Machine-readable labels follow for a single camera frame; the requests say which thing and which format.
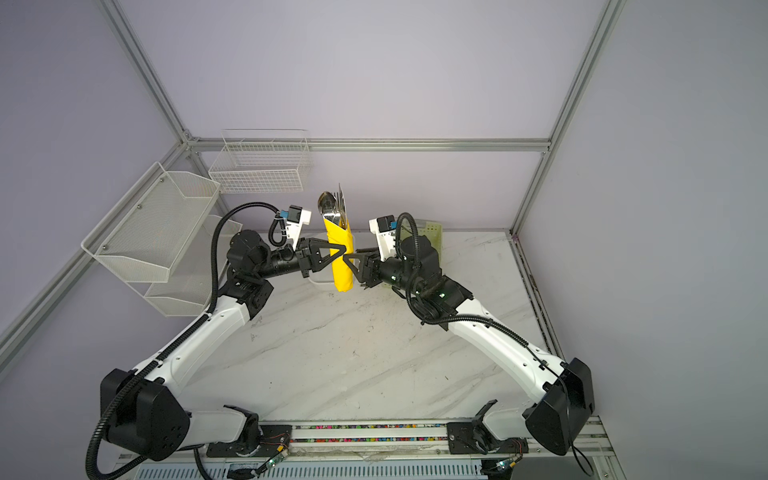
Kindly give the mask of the yellow paper napkin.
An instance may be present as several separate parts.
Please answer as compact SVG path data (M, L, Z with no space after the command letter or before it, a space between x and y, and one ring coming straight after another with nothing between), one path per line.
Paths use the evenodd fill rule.
M341 293L347 292L354 287L355 277L352 270L345 263L344 255L354 252L354 236L348 227L342 228L328 219L324 219L323 222L328 242L345 247L345 252L333 260L331 267L336 290Z

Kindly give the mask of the spoon with green handle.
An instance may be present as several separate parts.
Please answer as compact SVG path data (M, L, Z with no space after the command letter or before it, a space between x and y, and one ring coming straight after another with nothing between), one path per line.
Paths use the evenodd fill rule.
M324 191L318 198L318 209L324 220L343 227L343 214L337 197L329 191Z

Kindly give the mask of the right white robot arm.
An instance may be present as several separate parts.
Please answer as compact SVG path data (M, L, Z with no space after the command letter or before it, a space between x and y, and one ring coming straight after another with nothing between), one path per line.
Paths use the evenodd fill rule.
M477 297L445 275L426 237L408 237L383 256L371 249L343 256L358 282L387 284L425 325L466 340L522 388L531 405L521 413L529 434L547 451L564 456L595 411L590 367L565 361L497 320Z

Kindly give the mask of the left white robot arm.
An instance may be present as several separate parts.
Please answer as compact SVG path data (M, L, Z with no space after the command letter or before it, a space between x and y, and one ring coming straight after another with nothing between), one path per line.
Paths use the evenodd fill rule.
M153 461L208 443L236 442L254 449L257 414L234 405L194 411L182 405L181 395L224 341L264 308L273 291L270 278L321 271L351 250L316 238L273 249L255 231L236 234L227 252L227 281L214 310L201 314L155 356L103 379L102 417L89 448L107 441Z

